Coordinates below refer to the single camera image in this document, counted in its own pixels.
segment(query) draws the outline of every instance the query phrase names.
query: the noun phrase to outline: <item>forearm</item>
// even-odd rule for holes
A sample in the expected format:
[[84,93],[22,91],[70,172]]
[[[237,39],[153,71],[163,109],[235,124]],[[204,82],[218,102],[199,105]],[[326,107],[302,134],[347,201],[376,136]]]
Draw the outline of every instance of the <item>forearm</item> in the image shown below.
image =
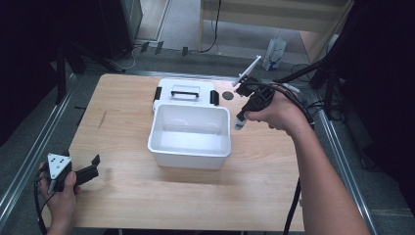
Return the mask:
[[369,234],[357,206],[308,126],[291,133],[298,156],[307,234]]

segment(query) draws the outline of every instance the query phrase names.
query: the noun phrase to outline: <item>fingers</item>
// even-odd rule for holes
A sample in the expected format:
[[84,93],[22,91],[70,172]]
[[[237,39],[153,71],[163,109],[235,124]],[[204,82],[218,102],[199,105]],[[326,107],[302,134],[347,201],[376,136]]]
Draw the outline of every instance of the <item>fingers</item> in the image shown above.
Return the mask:
[[73,195],[73,186],[76,183],[76,173],[71,171],[65,179],[65,188],[63,193],[67,196]]
[[248,120],[259,120],[262,121],[262,114],[260,112],[246,111],[244,117]]
[[[40,163],[40,165],[39,165],[39,169],[40,169],[41,167],[43,167],[43,166],[44,166],[44,164],[45,164],[45,163]],[[44,175],[44,172],[41,172],[41,173],[40,173],[40,177],[41,177],[42,179],[40,180],[40,193],[42,194],[42,196],[43,196],[44,198],[48,198],[48,188],[49,188],[49,183],[48,183],[48,180],[46,180],[45,178],[43,178],[43,175]]]

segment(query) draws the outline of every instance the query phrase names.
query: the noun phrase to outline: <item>white object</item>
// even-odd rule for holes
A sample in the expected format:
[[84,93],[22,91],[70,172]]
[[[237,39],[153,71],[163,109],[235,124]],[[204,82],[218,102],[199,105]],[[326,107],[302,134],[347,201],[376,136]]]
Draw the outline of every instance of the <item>white object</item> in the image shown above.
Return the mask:
[[51,179],[56,179],[70,163],[71,158],[61,155],[48,154],[49,172]]
[[232,149],[229,119],[223,107],[159,104],[148,148],[161,166],[219,169]]
[[[161,95],[154,101],[153,111],[159,104],[174,103],[197,106],[214,106],[210,103],[210,91],[214,90],[213,83],[190,79],[163,78],[159,82]],[[198,93],[199,95],[180,94],[180,92]]]
[[246,75],[250,75],[251,71],[254,69],[254,67],[256,66],[258,61],[260,60],[260,58],[261,58],[260,56],[256,56],[256,59],[253,61],[253,63],[250,66],[248,66],[247,69],[244,72],[239,73],[238,80],[236,80],[232,83],[233,87],[238,85],[239,81],[241,81],[241,79],[244,78]]
[[278,70],[281,59],[283,58],[287,42],[285,42],[279,34],[280,33],[278,32],[275,34],[274,38],[269,40],[268,48],[266,49],[262,62],[262,66],[266,71]]
[[293,92],[300,93],[300,90],[299,90],[298,88],[296,88],[295,86],[292,86],[292,85],[290,85],[290,84],[288,84],[288,83],[283,83],[283,86],[284,86],[285,88],[287,88],[287,89],[289,89],[289,90],[293,91]]

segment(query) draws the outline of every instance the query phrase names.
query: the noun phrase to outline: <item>black handle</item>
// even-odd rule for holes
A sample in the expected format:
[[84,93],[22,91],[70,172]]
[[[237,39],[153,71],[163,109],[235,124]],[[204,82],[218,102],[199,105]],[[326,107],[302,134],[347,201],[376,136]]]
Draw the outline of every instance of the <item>black handle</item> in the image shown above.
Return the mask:
[[187,92],[187,91],[171,91],[171,95],[174,96],[175,94],[183,94],[183,95],[195,95],[199,98],[199,93],[197,92]]

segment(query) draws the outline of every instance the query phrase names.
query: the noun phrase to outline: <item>plastic container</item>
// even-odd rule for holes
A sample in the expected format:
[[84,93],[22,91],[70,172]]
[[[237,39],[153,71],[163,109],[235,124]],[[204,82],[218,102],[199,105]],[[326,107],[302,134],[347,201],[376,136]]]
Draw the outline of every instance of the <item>plastic container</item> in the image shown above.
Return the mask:
[[148,148],[158,165],[219,169],[231,153],[226,108],[159,104]]

